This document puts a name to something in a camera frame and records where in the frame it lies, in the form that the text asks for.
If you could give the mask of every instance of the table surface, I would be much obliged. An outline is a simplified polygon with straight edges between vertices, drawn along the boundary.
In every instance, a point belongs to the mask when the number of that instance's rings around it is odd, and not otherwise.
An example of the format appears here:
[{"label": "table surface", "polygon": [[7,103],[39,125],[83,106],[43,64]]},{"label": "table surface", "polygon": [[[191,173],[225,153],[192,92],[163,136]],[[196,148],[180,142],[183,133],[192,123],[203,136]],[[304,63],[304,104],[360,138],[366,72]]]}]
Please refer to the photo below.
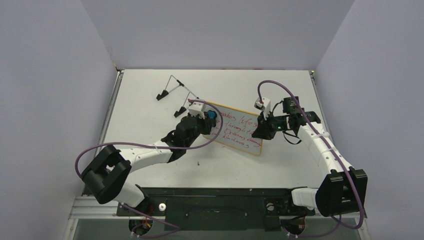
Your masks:
[{"label": "table surface", "polygon": [[[175,129],[187,112],[177,118],[173,114],[180,109],[188,92],[179,87],[157,101],[156,96],[162,92],[170,75],[201,99],[257,114],[260,111],[253,105],[258,97],[258,83],[274,80],[299,96],[300,105],[306,111],[315,111],[323,119],[308,71],[126,69],[104,142],[151,144]],[[171,80],[168,89],[176,85],[176,81]],[[262,85],[261,94],[271,99],[272,106],[289,96],[270,83]],[[198,137],[192,146],[207,141]],[[263,141],[261,156],[213,142],[200,149],[188,150],[177,161],[135,171],[128,179],[141,187],[317,188],[324,176],[304,144],[291,145],[278,132],[273,140]]]}]

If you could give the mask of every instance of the gray wall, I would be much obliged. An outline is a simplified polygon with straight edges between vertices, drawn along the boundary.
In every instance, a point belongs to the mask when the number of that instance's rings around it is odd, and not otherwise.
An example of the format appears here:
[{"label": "gray wall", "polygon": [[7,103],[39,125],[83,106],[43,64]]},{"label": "gray wall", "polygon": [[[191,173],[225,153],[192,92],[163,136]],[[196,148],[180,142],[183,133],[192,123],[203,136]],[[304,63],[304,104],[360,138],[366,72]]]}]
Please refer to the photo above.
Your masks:
[{"label": "gray wall", "polygon": [[423,239],[424,1],[356,0],[316,70],[336,146],[368,174],[373,239]]},{"label": "gray wall", "polygon": [[354,0],[82,0],[118,68],[318,66]]},{"label": "gray wall", "polygon": [[1,239],[62,239],[115,78],[79,0],[0,2]]}]

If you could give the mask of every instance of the purple cable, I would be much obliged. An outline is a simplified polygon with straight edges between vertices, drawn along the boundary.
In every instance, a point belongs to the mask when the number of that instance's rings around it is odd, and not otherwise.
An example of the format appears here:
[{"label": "purple cable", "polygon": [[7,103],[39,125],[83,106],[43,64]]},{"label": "purple cable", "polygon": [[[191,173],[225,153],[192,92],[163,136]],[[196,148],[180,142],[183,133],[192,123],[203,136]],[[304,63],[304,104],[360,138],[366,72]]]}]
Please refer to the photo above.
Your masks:
[{"label": "purple cable", "polygon": [[342,215],[340,214],[339,217],[338,217],[337,225],[333,229],[331,229],[328,232],[321,233],[321,234],[315,234],[315,235],[295,235],[295,234],[290,233],[289,231],[287,231],[287,229],[285,229],[284,226],[282,227],[282,229],[284,229],[284,231],[286,231],[292,237],[296,237],[297,236],[298,238],[321,238],[321,237],[325,237],[327,235],[330,235],[330,234],[334,233],[339,228],[339,226],[340,226],[341,223],[342,223]]},{"label": "purple cable", "polygon": [[[143,235],[140,235],[139,237],[141,239],[155,239],[155,238],[160,238],[160,237],[163,237],[163,236],[166,236],[166,235],[169,235],[169,234],[176,233],[176,232],[178,232],[178,231],[181,230],[181,228],[179,226],[177,226],[177,225],[174,225],[172,223],[166,222],[164,220],[160,220],[160,219],[158,219],[156,217],[149,216],[149,215],[147,215],[145,213],[142,213],[141,211],[138,211],[138,210],[136,210],[136,209],[128,206],[127,204],[122,204],[122,206],[124,208],[130,210],[130,211],[133,211],[136,214],[139,214],[139,215],[143,216],[143,217],[146,217],[146,218],[151,219],[151,220],[154,220],[154,221],[156,221],[158,223],[165,224],[165,225],[168,225],[170,227],[175,228],[175,230],[172,230],[172,231],[169,231],[169,232],[164,232],[164,233],[161,233],[161,234],[158,234],[158,235],[154,235],[154,236],[143,236]],[[141,227],[142,225],[143,224],[138,224],[137,226],[133,227],[132,230],[131,230],[131,232],[132,233],[135,233],[136,232],[136,229],[139,228],[139,227]]]},{"label": "purple cable", "polygon": [[216,133],[216,135],[212,137],[212,139],[211,139],[211,140],[209,140],[208,142],[203,143],[203,144],[201,144],[201,145],[198,145],[198,146],[191,146],[191,147],[179,147],[179,146],[150,146],[150,145],[145,145],[145,144],[140,144],[140,143],[134,143],[134,142],[125,142],[125,141],[105,142],[105,143],[102,143],[102,144],[99,144],[99,145],[95,145],[95,146],[92,146],[92,147],[89,147],[89,148],[85,149],[84,151],[82,151],[82,152],[81,152],[81,153],[80,153],[80,154],[76,157],[76,160],[75,160],[75,172],[76,172],[76,174],[78,175],[78,177],[79,177],[80,179],[82,179],[82,178],[83,178],[83,176],[81,175],[80,171],[78,170],[78,163],[80,162],[81,157],[82,157],[84,154],[86,154],[87,152],[89,152],[89,151],[91,151],[91,150],[93,150],[93,149],[97,149],[97,148],[104,147],[104,146],[107,146],[107,145],[129,145],[129,146],[136,146],[136,147],[146,148],[146,149],[179,149],[179,150],[190,150],[190,149],[199,149],[199,148],[202,148],[202,147],[204,147],[204,146],[206,146],[206,145],[208,145],[208,144],[212,143],[215,139],[217,139],[218,135],[221,133],[221,130],[223,129],[223,126],[224,126],[224,118],[223,118],[223,116],[222,116],[222,114],[221,114],[220,110],[219,110],[216,106],[214,106],[213,104],[211,104],[211,103],[209,103],[209,102],[206,102],[206,101],[203,101],[203,100],[198,100],[198,99],[189,99],[188,101],[189,101],[190,103],[202,103],[202,104],[209,105],[209,106],[211,106],[213,109],[215,109],[215,110],[216,110],[216,112],[217,112],[217,114],[218,114],[218,116],[220,116],[220,118],[221,118],[221,124],[220,124],[220,126],[219,126],[219,130],[218,130],[218,132]]},{"label": "purple cable", "polygon": [[[261,85],[265,84],[265,83],[270,83],[270,84],[275,84],[278,85],[280,87],[282,87],[291,97],[291,99],[293,99],[294,103],[296,104],[297,108],[299,108],[301,114],[302,114],[302,118],[307,122],[307,124],[310,126],[310,128],[315,132],[315,134],[319,135],[320,133],[317,131],[317,129],[315,129],[315,127],[312,125],[311,121],[309,121],[309,119],[306,117],[306,113],[305,111],[302,109],[301,105],[299,104],[299,101],[295,98],[295,96],[293,95],[293,93],[283,84],[277,82],[277,81],[273,81],[273,80],[264,80],[261,81],[259,83],[259,85],[257,86],[257,94],[259,95],[259,100],[262,101],[262,96],[261,96]],[[359,208],[359,222],[356,226],[351,226],[349,224],[346,224],[344,222],[341,221],[341,217],[340,220],[337,220],[334,216],[331,216],[336,222],[339,222],[342,226],[349,228],[349,229],[359,229],[362,226],[362,223],[364,222],[364,207],[362,206],[362,202],[361,199],[359,198],[359,194],[357,191],[357,188],[355,187],[354,181],[352,180],[351,175],[349,174],[348,170],[346,169],[345,165],[343,164],[342,160],[340,159],[340,157],[336,154],[336,152],[331,149],[331,145],[329,144],[329,142],[323,137],[320,136],[319,137],[327,146],[328,149],[330,149],[330,152],[333,154],[333,156],[335,157],[335,159],[337,160],[337,162],[340,164],[341,168],[343,169],[343,172],[346,174],[347,180],[349,181],[349,184],[352,188],[353,194],[355,195],[355,199],[356,202],[358,204],[358,208]]]}]

